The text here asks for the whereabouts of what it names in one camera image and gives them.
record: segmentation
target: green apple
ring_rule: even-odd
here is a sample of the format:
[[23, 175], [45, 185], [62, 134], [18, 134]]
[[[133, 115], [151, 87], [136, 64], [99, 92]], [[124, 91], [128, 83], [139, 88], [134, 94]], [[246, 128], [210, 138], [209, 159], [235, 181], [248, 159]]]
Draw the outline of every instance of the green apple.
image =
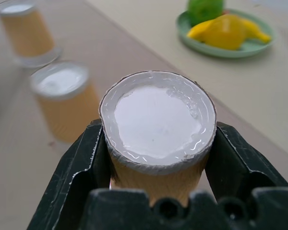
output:
[[223, 14], [223, 0], [189, 0], [187, 12], [191, 26], [215, 19]]

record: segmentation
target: blurry cup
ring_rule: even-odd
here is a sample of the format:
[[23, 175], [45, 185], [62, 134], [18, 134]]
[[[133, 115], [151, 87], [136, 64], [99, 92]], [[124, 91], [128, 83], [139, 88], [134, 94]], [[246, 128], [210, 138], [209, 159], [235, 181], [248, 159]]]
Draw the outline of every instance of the blurry cup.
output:
[[31, 0], [1, 3], [0, 20], [22, 66], [41, 67], [59, 57], [60, 49]]
[[54, 137], [73, 143], [92, 120], [98, 119], [99, 99], [88, 69], [58, 62], [31, 75], [31, 88]]

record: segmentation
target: paper cup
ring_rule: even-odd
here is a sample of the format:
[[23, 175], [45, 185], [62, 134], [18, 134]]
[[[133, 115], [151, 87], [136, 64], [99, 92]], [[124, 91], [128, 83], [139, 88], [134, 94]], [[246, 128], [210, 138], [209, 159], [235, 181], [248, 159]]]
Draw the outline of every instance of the paper cup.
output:
[[31, 0], [1, 3], [0, 20], [22, 66], [41, 67], [59, 57], [60, 49]]
[[123, 78], [99, 114], [113, 162], [112, 188], [140, 188], [151, 205], [173, 197], [187, 205], [216, 134], [213, 102], [195, 82], [165, 71]]
[[74, 62], [58, 62], [31, 76], [49, 129], [60, 141], [73, 143], [92, 120], [98, 119], [99, 99], [88, 69]]

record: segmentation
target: plate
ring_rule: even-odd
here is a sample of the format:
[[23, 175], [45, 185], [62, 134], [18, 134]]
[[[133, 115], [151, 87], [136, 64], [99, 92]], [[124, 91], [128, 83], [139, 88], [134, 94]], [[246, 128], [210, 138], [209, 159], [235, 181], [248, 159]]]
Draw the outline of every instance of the plate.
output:
[[257, 18], [251, 14], [244, 13], [234, 9], [227, 9], [227, 11], [231, 14], [238, 15], [239, 17], [249, 19], [255, 22], [263, 32], [271, 36], [271, 41], [268, 44], [262, 44], [260, 42], [254, 40], [246, 40], [240, 47], [239, 50], [226, 50], [213, 46], [206, 45], [205, 43], [193, 40], [187, 37], [187, 33], [192, 28], [189, 20], [189, 16], [187, 12], [182, 13], [177, 18], [177, 28], [179, 32], [179, 37], [181, 41], [189, 48], [196, 50], [198, 52], [222, 57], [222, 58], [244, 58], [256, 55], [269, 46], [271, 46], [274, 40], [274, 32], [273, 29], [269, 26], [269, 24], [262, 21], [260, 18]]

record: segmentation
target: beige table surface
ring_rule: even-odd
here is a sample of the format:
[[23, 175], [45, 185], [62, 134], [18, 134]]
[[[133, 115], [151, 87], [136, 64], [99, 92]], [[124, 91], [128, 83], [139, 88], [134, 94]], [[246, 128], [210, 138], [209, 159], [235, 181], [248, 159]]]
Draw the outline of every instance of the beige table surface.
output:
[[[64, 49], [61, 59], [87, 65], [99, 96], [133, 72], [178, 71], [81, 1], [39, 3]], [[32, 71], [14, 64], [0, 28], [0, 230], [27, 227], [62, 155], [51, 144], [54, 139], [30, 92], [28, 76]], [[288, 181], [288, 155], [214, 101], [218, 120], [233, 125]], [[205, 175], [199, 187], [210, 191]]]
[[87, 1], [288, 152], [286, 12], [271, 11], [258, 4], [260, 0], [225, 0], [229, 8], [262, 17], [276, 32], [276, 42], [269, 51], [228, 60], [195, 53], [181, 44], [175, 20], [185, 10], [187, 0]]

